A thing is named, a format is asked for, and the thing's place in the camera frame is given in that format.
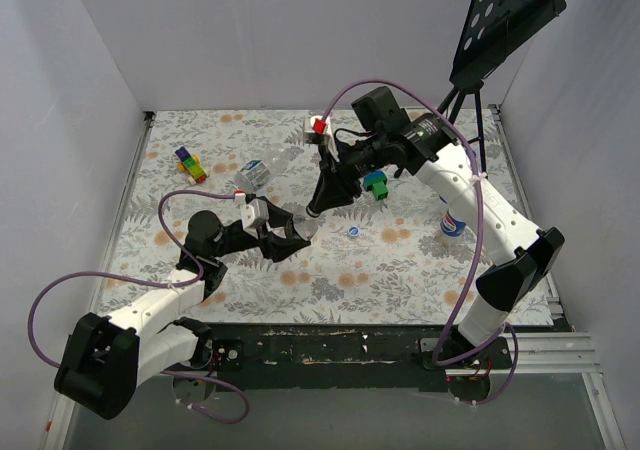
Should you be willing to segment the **blue label bottle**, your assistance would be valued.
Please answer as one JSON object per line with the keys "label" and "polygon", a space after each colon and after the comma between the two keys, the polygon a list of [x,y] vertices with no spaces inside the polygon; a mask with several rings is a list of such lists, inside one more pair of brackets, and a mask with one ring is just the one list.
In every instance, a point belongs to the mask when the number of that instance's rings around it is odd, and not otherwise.
{"label": "blue label bottle", "polygon": [[442,217],[440,219],[440,230],[447,238],[458,238],[466,229],[464,221],[456,219],[450,211],[447,201],[439,197],[442,204]]}

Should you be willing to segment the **clear bottle black label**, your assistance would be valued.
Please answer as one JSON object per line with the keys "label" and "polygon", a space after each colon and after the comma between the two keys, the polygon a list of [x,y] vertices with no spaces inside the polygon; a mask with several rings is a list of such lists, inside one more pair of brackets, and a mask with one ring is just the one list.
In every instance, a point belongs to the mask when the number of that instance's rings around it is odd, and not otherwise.
{"label": "clear bottle black label", "polygon": [[289,239],[309,242],[317,233],[319,223],[306,213],[293,214],[285,225],[285,235]]}

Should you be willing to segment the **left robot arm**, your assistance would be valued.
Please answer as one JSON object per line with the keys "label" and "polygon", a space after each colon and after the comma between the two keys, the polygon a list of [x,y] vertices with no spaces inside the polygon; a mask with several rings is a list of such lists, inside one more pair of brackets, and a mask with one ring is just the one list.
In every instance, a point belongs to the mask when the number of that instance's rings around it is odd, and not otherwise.
{"label": "left robot arm", "polygon": [[210,210],[188,222],[184,248],[168,279],[105,315],[88,313],[68,338],[55,390],[100,417],[119,415],[145,381],[180,363],[205,368],[213,356],[211,328],[186,317],[209,298],[227,272],[222,257],[251,249],[274,263],[308,247],[318,221],[249,195],[240,217],[225,225]]}

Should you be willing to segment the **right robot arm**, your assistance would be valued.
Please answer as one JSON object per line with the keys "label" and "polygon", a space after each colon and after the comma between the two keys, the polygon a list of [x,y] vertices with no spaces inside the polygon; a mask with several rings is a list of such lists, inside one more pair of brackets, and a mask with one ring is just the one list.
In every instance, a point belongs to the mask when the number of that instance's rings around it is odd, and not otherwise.
{"label": "right robot arm", "polygon": [[361,179],[388,165],[443,198],[452,217],[476,236],[466,283],[478,295],[462,320],[449,317],[436,348],[449,347],[460,365],[475,367],[514,306],[548,274],[565,238],[555,227],[543,230],[530,221],[482,176],[469,142],[440,111],[430,108],[412,121],[392,93],[395,84],[376,85],[352,104],[368,138],[335,152],[320,145],[319,180],[307,212],[317,217],[352,204]]}

